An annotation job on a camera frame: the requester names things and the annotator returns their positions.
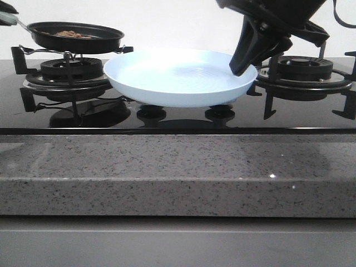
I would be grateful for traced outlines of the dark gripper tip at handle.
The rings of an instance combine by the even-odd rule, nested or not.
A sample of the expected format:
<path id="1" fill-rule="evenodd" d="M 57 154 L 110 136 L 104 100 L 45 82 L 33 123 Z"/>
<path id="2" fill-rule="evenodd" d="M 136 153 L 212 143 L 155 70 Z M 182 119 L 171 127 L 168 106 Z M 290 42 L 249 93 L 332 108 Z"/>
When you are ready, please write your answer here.
<path id="1" fill-rule="evenodd" d="M 0 11 L 10 14 L 18 14 L 18 11 L 12 5 L 6 2 L 0 2 Z"/>

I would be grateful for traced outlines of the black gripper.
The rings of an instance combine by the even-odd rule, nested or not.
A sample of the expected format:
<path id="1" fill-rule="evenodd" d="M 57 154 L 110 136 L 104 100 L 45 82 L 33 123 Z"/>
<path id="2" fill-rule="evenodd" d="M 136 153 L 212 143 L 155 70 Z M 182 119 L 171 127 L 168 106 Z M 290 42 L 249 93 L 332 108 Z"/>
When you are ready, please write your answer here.
<path id="1" fill-rule="evenodd" d="M 229 64 L 236 76 L 241 76 L 251 64 L 260 66 L 264 60 L 284 53 L 293 45 L 289 37 L 282 36 L 267 46 L 265 34 L 255 19 L 317 47 L 329 38 L 321 26 L 310 21 L 324 1 L 217 1 L 217 4 L 220 8 L 245 15 L 238 45 Z"/>

